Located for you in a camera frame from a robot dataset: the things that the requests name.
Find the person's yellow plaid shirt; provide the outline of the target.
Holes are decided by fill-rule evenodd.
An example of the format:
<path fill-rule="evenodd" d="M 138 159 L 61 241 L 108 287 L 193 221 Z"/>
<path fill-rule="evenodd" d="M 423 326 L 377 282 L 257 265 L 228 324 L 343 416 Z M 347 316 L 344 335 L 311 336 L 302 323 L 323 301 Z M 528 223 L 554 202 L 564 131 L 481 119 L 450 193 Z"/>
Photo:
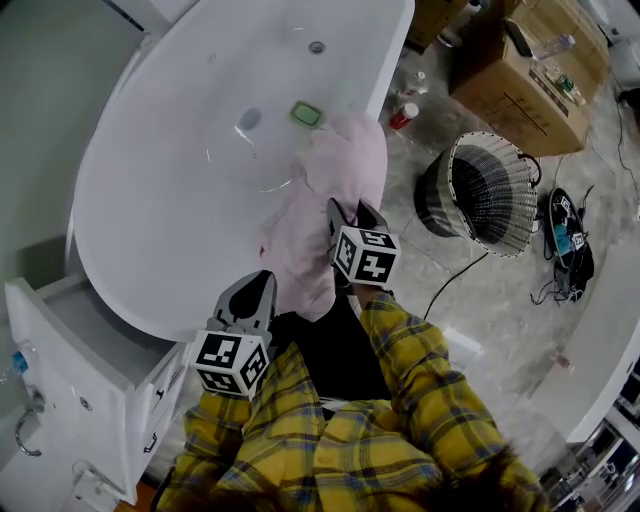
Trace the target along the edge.
<path fill-rule="evenodd" d="M 503 439 L 490 457 L 438 457 L 388 400 L 326 416 L 291 345 L 268 367 L 230 464 L 179 454 L 153 512 L 550 512 Z"/>

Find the chrome faucet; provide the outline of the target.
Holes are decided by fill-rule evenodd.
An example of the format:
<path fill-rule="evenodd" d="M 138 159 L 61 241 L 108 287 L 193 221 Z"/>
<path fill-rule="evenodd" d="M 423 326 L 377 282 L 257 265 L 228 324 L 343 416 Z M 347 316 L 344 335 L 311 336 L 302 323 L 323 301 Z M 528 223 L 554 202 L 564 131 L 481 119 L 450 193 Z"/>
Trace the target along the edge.
<path fill-rule="evenodd" d="M 15 429 L 14 429 L 14 438 L 19 450 L 26 455 L 27 457 L 37 458 L 42 455 L 42 452 L 39 449 L 30 450 L 28 449 L 21 437 L 21 431 L 23 427 L 26 425 L 27 421 L 32 417 L 36 417 L 38 414 L 43 413 L 45 410 L 45 400 L 41 393 L 35 391 L 33 396 L 31 397 L 30 403 L 26 406 L 24 413 L 18 419 Z"/>

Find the large cardboard box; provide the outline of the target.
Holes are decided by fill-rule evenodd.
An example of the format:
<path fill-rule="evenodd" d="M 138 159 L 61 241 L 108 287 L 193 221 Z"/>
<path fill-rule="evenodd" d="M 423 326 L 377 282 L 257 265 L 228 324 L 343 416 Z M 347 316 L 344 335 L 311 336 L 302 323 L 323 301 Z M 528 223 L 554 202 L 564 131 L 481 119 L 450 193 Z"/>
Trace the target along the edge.
<path fill-rule="evenodd" d="M 606 41 L 580 25 L 571 50 L 539 62 L 518 54 L 503 20 L 492 20 L 465 41 L 451 96 L 534 157 L 583 150 L 591 103 L 608 75 Z M 564 71 L 586 103 L 578 106 L 561 93 L 546 76 L 547 67 Z"/>

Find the white vanity cabinet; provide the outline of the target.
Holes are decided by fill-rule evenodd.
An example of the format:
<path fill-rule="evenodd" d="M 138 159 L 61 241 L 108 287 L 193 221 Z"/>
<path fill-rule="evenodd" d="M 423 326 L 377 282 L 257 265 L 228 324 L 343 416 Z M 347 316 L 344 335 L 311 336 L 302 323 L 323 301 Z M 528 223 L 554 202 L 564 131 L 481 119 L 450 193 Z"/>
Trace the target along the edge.
<path fill-rule="evenodd" d="M 82 275 L 39 290 L 18 278 L 6 282 L 5 297 L 11 336 L 29 364 L 28 393 L 45 400 L 21 431 L 42 455 L 20 452 L 47 463 L 59 491 L 99 512 L 135 504 L 176 416 L 187 347 L 129 325 Z"/>

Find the black bag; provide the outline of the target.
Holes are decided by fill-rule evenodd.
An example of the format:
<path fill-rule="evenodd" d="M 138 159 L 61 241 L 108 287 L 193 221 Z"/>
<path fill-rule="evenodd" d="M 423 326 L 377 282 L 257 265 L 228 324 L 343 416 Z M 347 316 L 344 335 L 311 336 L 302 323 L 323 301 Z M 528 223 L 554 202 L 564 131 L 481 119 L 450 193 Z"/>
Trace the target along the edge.
<path fill-rule="evenodd" d="M 568 271 L 568 296 L 572 302 L 584 295 L 588 281 L 594 276 L 594 260 L 590 245 L 584 245 L 575 253 Z"/>

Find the clear bottle green label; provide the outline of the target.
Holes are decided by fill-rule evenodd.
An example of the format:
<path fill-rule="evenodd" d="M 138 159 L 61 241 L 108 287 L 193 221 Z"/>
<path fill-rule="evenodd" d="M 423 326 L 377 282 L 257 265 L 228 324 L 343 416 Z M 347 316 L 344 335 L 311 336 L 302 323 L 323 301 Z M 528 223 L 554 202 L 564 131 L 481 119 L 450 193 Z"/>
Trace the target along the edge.
<path fill-rule="evenodd" d="M 554 86 L 574 104 L 583 106 L 586 103 L 579 88 L 560 68 L 547 67 L 545 73 Z"/>

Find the woven laundry basket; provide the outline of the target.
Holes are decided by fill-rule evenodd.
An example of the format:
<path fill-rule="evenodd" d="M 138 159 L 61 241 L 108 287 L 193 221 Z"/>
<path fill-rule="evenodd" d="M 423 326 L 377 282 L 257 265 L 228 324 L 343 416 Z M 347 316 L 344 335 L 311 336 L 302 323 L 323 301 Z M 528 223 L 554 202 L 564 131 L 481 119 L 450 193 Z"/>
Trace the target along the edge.
<path fill-rule="evenodd" d="M 542 171 L 533 156 L 501 136 L 459 136 L 417 179 L 414 206 L 422 224 L 442 238 L 462 238 L 503 258 L 527 248 Z"/>

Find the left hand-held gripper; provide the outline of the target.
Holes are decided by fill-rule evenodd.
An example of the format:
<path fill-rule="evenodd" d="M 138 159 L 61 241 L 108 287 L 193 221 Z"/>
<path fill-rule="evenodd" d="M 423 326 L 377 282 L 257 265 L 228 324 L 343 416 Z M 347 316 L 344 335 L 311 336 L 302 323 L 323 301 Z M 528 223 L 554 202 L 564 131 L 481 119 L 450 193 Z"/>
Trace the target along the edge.
<path fill-rule="evenodd" d="M 277 282 L 271 271 L 246 275 L 220 295 L 213 318 L 197 332 L 189 353 L 189 365 L 206 391 L 255 396 L 270 364 L 269 325 L 276 296 Z"/>

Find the clear water bottle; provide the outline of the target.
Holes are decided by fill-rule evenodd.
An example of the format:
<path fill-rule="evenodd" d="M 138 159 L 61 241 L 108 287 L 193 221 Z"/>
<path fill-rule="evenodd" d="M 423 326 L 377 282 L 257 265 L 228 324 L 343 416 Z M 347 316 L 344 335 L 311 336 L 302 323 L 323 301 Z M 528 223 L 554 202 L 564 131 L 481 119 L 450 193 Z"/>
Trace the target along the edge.
<path fill-rule="evenodd" d="M 544 61 L 548 58 L 565 53 L 573 48 L 576 40 L 571 34 L 560 34 L 541 45 L 531 48 L 532 57 L 537 61 Z"/>

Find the red bottle white cap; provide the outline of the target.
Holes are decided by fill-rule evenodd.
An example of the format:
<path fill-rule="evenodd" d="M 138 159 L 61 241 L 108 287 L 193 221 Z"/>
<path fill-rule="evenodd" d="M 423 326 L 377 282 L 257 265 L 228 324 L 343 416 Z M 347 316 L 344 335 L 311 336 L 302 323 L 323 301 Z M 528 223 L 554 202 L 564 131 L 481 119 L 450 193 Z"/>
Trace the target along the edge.
<path fill-rule="evenodd" d="M 406 126 L 409 122 L 415 119 L 420 113 L 419 107 L 414 103 L 405 103 L 399 110 L 390 118 L 389 127 L 393 130 L 400 130 Z"/>

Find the black oval tray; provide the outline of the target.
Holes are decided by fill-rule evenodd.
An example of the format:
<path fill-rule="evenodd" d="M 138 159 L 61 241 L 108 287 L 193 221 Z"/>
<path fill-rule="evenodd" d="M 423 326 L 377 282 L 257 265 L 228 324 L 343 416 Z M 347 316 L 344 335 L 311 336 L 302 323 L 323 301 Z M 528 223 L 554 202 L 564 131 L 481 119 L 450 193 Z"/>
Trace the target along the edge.
<path fill-rule="evenodd" d="M 553 207 L 553 200 L 557 196 L 562 196 L 562 195 L 566 196 L 571 201 L 571 206 L 572 206 L 571 217 L 568 217 L 566 215 L 566 212 L 564 211 L 563 208 L 555 209 Z M 552 251 L 552 254 L 557 258 L 557 263 L 563 269 L 569 270 L 570 265 L 574 261 L 576 252 L 572 251 L 571 253 L 568 253 L 563 257 L 559 257 L 557 255 L 556 246 L 555 246 L 554 237 L 553 237 L 553 226 L 556 224 L 566 225 L 570 235 L 576 231 L 583 232 L 585 236 L 585 242 L 586 242 L 586 235 L 583 229 L 582 218 L 579 215 L 579 211 L 575 207 L 574 203 L 570 199 L 567 192 L 560 187 L 554 188 L 548 196 L 547 211 L 546 211 L 546 217 L 545 217 L 545 230 L 546 230 L 548 245 Z"/>

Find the white bathtub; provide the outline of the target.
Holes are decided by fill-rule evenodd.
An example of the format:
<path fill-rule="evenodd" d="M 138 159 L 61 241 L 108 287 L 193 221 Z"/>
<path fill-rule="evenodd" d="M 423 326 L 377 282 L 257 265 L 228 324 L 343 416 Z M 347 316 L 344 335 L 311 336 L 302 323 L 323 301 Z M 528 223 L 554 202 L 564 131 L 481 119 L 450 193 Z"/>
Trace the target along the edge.
<path fill-rule="evenodd" d="M 133 327 L 190 342 L 257 270 L 322 120 L 381 112 L 414 0 L 199 0 L 105 107 L 72 207 L 83 268 Z"/>

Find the person's right forearm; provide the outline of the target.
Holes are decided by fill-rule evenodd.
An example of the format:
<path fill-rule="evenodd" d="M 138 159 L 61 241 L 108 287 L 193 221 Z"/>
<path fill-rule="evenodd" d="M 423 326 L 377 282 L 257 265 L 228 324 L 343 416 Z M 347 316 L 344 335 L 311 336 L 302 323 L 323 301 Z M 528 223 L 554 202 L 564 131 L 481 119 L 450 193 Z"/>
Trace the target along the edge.
<path fill-rule="evenodd" d="M 451 367 L 442 332 L 379 288 L 354 290 L 392 406 L 412 441 L 438 457 L 497 453 L 503 439 L 466 377 Z"/>

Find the person's left forearm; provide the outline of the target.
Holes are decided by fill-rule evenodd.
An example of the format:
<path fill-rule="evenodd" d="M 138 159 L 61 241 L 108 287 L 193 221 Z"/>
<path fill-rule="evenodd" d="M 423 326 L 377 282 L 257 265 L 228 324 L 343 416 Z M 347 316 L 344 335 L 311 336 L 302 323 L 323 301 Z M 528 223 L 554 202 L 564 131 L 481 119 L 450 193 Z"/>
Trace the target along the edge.
<path fill-rule="evenodd" d="M 230 464 L 243 442 L 243 428 L 251 417 L 245 397 L 203 392 L 184 417 L 185 451 L 196 458 Z"/>

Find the person's black trousers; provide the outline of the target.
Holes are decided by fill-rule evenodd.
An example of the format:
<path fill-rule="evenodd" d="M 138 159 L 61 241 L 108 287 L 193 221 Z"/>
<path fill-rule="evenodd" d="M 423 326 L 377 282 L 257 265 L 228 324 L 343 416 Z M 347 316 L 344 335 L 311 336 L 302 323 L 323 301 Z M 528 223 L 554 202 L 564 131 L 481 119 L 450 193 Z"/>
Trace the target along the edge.
<path fill-rule="evenodd" d="M 342 400 L 390 398 L 380 364 L 348 298 L 337 297 L 322 318 L 310 322 L 294 312 L 271 322 L 276 355 L 294 343 L 319 396 Z"/>

